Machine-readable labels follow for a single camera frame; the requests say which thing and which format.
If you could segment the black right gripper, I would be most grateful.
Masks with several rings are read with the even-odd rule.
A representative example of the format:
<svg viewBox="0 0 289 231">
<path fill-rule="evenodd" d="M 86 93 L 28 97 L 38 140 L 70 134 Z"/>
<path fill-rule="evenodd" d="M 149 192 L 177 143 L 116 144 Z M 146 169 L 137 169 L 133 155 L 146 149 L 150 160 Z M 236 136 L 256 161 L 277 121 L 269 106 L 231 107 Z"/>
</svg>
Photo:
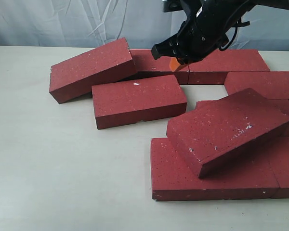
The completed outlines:
<svg viewBox="0 0 289 231">
<path fill-rule="evenodd" d="M 230 1 L 181 0 L 180 3 L 186 20 L 176 34 L 151 49 L 155 60 L 171 57 L 169 68 L 173 72 L 184 69 L 188 63 L 203 60 L 229 42 L 226 23 L 231 16 Z"/>
</svg>

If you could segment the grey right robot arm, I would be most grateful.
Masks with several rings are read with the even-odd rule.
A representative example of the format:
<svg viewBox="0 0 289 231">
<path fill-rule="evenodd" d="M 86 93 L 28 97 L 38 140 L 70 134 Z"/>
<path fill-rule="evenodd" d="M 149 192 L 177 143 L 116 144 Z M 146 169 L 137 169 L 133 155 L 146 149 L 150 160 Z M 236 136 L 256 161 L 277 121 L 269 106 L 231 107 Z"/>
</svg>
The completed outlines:
<svg viewBox="0 0 289 231">
<path fill-rule="evenodd" d="M 249 26 L 241 18 L 257 5 L 289 11 L 289 0 L 165 0 L 165 13 L 184 11 L 187 19 L 176 34 L 152 47 L 153 58 L 171 57 L 170 69 L 177 71 L 215 50 L 227 50 L 235 40 L 227 31 Z"/>
</svg>

